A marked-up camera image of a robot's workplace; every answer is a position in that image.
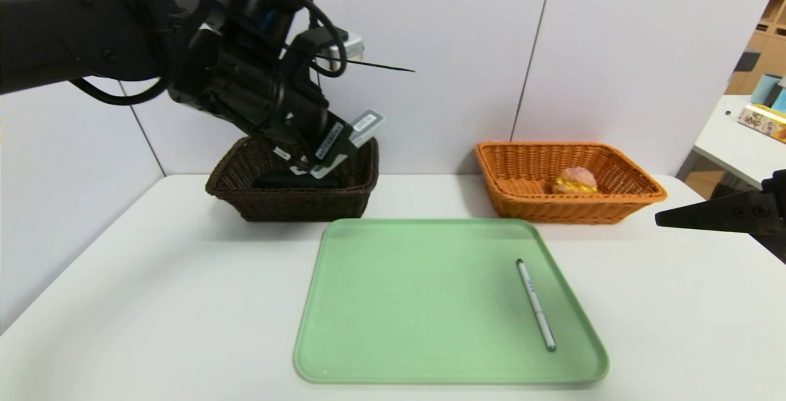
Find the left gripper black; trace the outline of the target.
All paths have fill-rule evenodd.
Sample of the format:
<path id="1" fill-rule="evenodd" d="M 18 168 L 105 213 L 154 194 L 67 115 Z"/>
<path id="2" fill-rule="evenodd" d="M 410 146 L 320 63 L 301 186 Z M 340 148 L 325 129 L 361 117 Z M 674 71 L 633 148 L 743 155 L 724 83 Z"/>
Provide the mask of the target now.
<path id="1" fill-rule="evenodd" d="M 336 166 L 359 151 L 366 133 L 349 129 L 347 121 L 329 110 L 320 88 L 297 90 L 281 86 L 277 105 L 277 139 L 294 150 L 297 166 Z"/>

